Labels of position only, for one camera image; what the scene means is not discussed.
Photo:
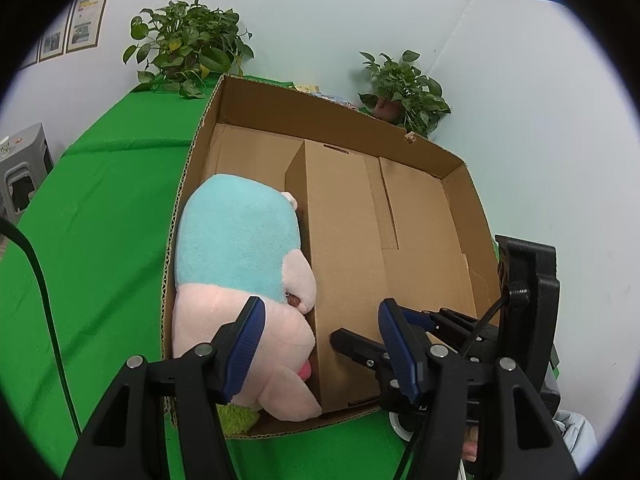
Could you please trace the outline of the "person's right hand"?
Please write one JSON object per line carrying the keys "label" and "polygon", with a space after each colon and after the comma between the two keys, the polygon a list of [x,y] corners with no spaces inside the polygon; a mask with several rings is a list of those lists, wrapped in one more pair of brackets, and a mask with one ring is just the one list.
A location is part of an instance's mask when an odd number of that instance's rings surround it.
{"label": "person's right hand", "polygon": [[477,441],[478,428],[468,427],[465,430],[465,436],[462,448],[462,460],[467,462],[475,462],[477,458]]}

